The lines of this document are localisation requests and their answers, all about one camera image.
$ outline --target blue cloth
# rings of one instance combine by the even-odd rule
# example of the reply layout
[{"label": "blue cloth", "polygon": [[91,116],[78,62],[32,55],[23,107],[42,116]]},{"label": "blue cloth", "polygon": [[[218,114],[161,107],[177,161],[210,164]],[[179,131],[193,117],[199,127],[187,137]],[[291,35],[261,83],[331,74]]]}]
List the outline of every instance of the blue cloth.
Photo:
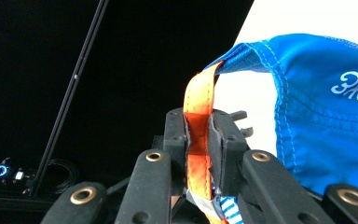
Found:
[{"label": "blue cloth", "polygon": [[358,187],[358,45],[317,35],[280,35],[235,46],[217,74],[273,75],[277,156],[306,188]]}]

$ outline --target blue light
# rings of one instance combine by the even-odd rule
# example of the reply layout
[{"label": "blue light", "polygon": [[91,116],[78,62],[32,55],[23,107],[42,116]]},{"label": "blue light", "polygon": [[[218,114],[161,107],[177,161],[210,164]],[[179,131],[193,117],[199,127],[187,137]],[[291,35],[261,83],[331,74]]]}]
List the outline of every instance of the blue light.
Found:
[{"label": "blue light", "polygon": [[7,167],[4,165],[0,165],[0,176],[7,174]]}]

